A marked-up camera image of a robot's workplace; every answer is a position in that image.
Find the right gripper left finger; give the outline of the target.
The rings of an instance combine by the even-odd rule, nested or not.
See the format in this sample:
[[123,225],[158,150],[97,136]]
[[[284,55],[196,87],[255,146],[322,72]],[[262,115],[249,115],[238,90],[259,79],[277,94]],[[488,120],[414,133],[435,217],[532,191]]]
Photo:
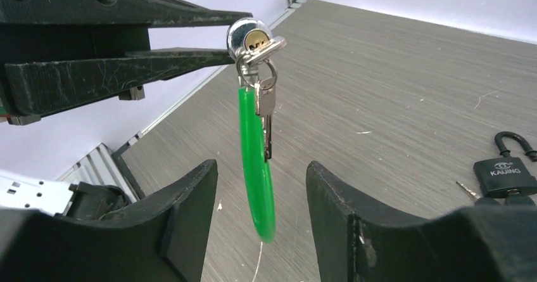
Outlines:
[[199,281],[218,170],[178,181],[98,220],[1,211],[2,281]]

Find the black padlock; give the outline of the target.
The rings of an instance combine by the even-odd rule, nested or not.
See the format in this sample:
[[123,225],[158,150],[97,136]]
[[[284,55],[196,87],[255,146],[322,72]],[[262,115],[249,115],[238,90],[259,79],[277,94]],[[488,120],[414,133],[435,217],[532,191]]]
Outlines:
[[495,135],[494,141],[500,156],[474,163],[473,170],[483,195],[493,195],[516,189],[525,195],[536,194],[536,178],[518,157],[512,157],[510,150],[503,143],[503,138],[517,141],[525,156],[536,161],[536,150],[520,135],[502,131]]

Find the small silver keys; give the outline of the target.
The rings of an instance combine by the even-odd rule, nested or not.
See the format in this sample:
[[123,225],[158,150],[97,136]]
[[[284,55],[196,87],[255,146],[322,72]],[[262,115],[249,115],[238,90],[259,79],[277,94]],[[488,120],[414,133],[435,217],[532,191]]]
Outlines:
[[[255,95],[255,115],[261,118],[263,129],[264,160],[272,158],[272,114],[276,102],[278,73],[271,56],[287,45],[282,36],[271,38],[267,43],[251,51],[245,51],[236,59],[236,68],[241,85],[253,88]],[[255,74],[262,63],[270,69],[270,77],[259,79]]]

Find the green cable lock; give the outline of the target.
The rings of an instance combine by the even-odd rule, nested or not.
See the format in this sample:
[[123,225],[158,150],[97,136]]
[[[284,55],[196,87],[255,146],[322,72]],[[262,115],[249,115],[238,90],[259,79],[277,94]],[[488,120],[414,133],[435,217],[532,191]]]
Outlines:
[[[229,27],[227,49],[236,65],[240,54],[259,48],[273,37],[271,29],[261,20],[245,17]],[[259,79],[270,77],[270,69],[264,63],[255,70]],[[246,192],[257,234],[262,242],[270,243],[274,240],[276,228],[270,160],[264,160],[262,121],[255,115],[254,90],[241,85],[238,72],[237,77],[239,135]]]

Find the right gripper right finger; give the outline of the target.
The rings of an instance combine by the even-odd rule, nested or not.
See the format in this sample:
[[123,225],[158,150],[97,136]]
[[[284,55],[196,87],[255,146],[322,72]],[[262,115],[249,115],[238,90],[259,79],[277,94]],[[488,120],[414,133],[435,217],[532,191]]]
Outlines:
[[322,281],[536,280],[534,207],[463,207],[425,219],[316,161],[306,170],[306,193]]

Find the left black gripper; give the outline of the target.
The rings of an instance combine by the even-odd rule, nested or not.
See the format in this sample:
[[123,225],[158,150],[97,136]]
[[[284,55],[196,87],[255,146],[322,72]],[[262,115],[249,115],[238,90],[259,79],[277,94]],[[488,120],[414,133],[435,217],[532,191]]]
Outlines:
[[144,85],[230,65],[224,49],[151,50],[148,27],[227,26],[250,17],[183,0],[1,0],[1,121],[27,125]]

